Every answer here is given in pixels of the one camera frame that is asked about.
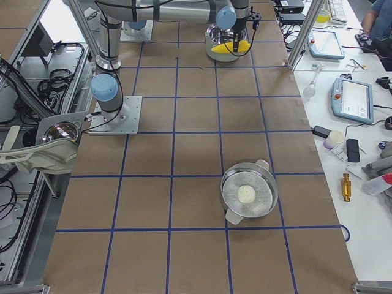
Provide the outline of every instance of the white pot handle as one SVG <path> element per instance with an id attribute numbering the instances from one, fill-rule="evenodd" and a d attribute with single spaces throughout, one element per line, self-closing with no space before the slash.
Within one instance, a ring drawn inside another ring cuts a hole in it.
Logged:
<path id="1" fill-rule="evenodd" d="M 233 225 L 238 225 L 242 221 L 243 217 L 236 214 L 230 208 L 226 211 L 226 220 Z"/>
<path id="2" fill-rule="evenodd" d="M 259 159 L 258 161 L 256 161 L 256 164 L 258 164 L 259 166 L 265 168 L 266 170 L 270 170 L 270 164 L 267 163 L 267 161 L 265 161 L 263 159 Z"/>

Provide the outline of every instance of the chair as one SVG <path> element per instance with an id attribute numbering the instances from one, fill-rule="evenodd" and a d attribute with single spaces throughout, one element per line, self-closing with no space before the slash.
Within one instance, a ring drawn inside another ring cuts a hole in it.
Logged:
<path id="1" fill-rule="evenodd" d="M 31 173 L 34 169 L 41 172 L 50 192 L 58 197 L 48 175 L 70 173 L 74 167 L 78 145 L 65 138 L 55 139 L 48 143 L 11 150 L 19 126 L 12 126 L 0 150 L 0 164 L 15 164 L 20 172 Z"/>

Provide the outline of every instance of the transparent plastic bottle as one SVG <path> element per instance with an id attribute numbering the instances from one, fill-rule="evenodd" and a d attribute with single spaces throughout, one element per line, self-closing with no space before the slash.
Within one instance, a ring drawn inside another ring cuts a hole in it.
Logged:
<path id="1" fill-rule="evenodd" d="M 362 191 L 376 195 L 392 187 L 392 173 L 387 173 L 362 184 Z"/>

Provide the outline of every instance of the white cup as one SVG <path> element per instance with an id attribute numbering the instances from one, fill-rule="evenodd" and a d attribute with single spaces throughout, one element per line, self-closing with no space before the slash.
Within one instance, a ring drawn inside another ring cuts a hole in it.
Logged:
<path id="1" fill-rule="evenodd" d="M 344 134 L 338 130 L 332 130 L 324 141 L 324 147 L 326 149 L 332 149 L 335 146 L 343 143 L 343 141 L 344 141 Z"/>

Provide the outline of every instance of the keyboard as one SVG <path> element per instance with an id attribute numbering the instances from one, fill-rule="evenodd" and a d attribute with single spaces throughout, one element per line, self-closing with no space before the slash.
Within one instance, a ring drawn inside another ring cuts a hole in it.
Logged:
<path id="1" fill-rule="evenodd" d="M 328 0 L 328 6 L 331 12 L 330 22 L 345 25 L 347 17 L 343 9 L 343 0 Z"/>

